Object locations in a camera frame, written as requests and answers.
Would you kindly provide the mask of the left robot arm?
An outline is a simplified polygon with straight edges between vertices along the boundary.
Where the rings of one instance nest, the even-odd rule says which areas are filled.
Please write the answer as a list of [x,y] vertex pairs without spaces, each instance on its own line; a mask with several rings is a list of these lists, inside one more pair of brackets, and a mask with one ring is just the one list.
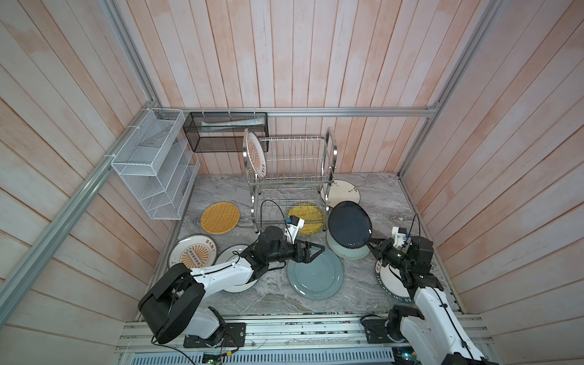
[[172,266],[138,303],[141,316],[152,331],[152,343],[164,346],[184,335],[214,347],[224,341],[226,322],[213,307],[201,309],[207,297],[236,285],[249,284],[269,271],[273,262],[311,263],[325,246],[295,242],[297,227],[269,226],[236,258],[203,269]]

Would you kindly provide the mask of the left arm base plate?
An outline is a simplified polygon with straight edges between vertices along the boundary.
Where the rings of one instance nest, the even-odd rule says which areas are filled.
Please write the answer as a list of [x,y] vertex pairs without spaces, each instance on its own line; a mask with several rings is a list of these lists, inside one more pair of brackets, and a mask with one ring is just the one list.
[[227,324],[220,325],[208,339],[202,339],[195,335],[186,335],[183,346],[187,349],[219,349],[220,347],[240,348],[245,344],[245,337],[246,323],[228,322]]

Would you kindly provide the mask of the stainless steel dish rack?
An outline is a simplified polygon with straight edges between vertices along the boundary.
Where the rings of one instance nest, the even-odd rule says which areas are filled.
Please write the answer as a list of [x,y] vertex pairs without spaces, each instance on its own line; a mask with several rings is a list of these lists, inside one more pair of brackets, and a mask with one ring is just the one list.
[[328,205],[330,187],[326,188],[325,201],[321,199],[320,190],[335,177],[338,147],[334,130],[327,129],[325,135],[269,136],[260,141],[267,161],[263,179],[255,174],[245,140],[243,143],[254,229],[259,231],[263,225],[282,224],[290,208],[300,202],[312,202],[325,214],[322,231],[326,231],[331,211]]

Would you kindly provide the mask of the dark navy plate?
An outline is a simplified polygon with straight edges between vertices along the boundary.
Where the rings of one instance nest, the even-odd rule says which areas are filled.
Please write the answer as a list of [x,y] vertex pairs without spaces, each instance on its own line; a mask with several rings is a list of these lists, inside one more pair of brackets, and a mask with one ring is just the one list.
[[346,249],[360,249],[369,242],[373,225],[366,211],[351,201],[339,202],[328,216],[328,232]]

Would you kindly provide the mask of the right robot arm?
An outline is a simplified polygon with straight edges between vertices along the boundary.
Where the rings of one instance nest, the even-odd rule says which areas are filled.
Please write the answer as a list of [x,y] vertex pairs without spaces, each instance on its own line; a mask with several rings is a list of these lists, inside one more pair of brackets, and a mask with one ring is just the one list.
[[422,364],[491,364],[473,343],[447,303],[440,281],[430,272],[433,242],[414,236],[406,251],[393,238],[367,243],[383,267],[399,272],[399,283],[414,307],[395,305],[384,322],[385,329],[368,331],[394,343],[408,343]]

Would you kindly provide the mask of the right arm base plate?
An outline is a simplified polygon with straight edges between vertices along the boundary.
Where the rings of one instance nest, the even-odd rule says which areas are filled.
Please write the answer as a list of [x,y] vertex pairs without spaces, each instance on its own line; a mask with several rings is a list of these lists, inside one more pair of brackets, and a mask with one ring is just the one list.
[[386,328],[386,319],[381,319],[377,316],[366,316],[360,319],[360,324],[363,326],[365,336],[368,344],[390,344],[402,343],[404,339],[392,338]]

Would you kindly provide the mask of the white plate orange sunburst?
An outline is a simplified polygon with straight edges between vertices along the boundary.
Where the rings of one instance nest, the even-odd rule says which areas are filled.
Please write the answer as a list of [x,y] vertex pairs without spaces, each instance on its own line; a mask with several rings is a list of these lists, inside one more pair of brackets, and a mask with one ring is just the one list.
[[259,137],[252,131],[246,130],[245,146],[251,166],[258,178],[265,178],[267,173],[266,155]]

